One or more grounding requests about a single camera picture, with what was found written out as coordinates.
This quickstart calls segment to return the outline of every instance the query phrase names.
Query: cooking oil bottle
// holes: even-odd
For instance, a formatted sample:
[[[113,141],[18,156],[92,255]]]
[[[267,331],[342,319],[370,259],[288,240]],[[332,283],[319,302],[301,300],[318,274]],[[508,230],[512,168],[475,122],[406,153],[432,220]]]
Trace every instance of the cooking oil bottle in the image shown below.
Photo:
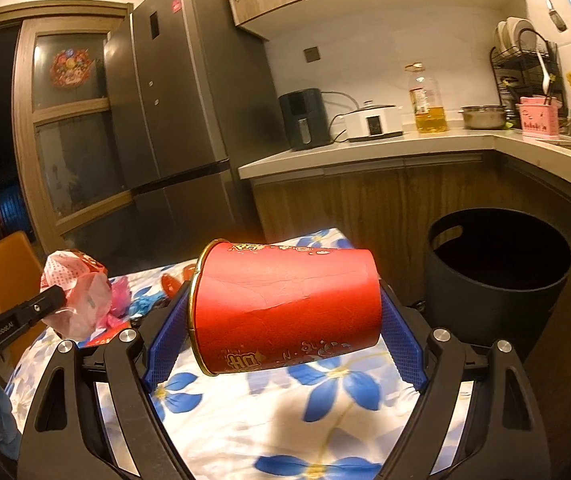
[[[409,98],[414,108],[417,130],[422,134],[438,134],[448,130],[441,94],[435,79],[425,73],[423,63],[412,63],[409,72]]]

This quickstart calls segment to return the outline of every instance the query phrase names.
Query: white countertop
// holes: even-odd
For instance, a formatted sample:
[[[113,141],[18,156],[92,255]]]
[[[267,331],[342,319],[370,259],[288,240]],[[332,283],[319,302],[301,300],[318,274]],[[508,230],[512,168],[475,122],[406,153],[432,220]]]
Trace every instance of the white countertop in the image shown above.
[[[517,130],[471,131],[462,128],[453,128],[443,134],[412,132],[393,139],[339,142],[299,152],[290,150],[246,164],[239,168],[238,174],[243,179],[254,179],[367,160],[481,150],[497,150],[571,183],[571,150],[524,137]]]

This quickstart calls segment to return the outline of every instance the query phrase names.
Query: white plate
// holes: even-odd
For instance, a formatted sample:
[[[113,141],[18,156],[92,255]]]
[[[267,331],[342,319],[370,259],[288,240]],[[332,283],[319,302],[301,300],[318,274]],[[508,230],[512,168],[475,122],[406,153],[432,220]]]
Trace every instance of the white plate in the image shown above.
[[[494,30],[494,46],[497,48],[497,54],[502,54],[507,49],[507,46],[503,41],[505,25],[506,22],[500,22]]]
[[[529,20],[523,18],[508,18],[505,25],[505,34],[509,41],[506,45],[511,52],[519,50],[519,34],[522,30],[531,28],[534,30],[534,25]],[[538,36],[532,32],[525,32],[521,35],[521,50],[536,50]]]

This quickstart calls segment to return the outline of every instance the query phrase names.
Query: glass door panel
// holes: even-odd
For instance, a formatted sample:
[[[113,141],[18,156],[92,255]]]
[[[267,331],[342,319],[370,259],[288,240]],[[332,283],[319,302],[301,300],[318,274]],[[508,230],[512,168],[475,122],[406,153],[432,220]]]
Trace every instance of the glass door panel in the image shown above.
[[[41,172],[56,218],[65,218],[125,189],[109,112],[36,128]]]
[[[34,47],[34,110],[107,97],[105,34],[38,36]]]

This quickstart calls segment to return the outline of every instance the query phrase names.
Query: bottle cap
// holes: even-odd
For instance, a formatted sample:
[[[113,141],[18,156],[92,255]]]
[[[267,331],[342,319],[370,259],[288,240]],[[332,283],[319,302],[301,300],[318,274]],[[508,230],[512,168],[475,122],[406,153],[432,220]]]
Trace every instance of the bottle cap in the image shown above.
[[[425,67],[423,66],[423,63],[416,62],[411,65],[406,65],[405,70],[408,72],[423,72]]]

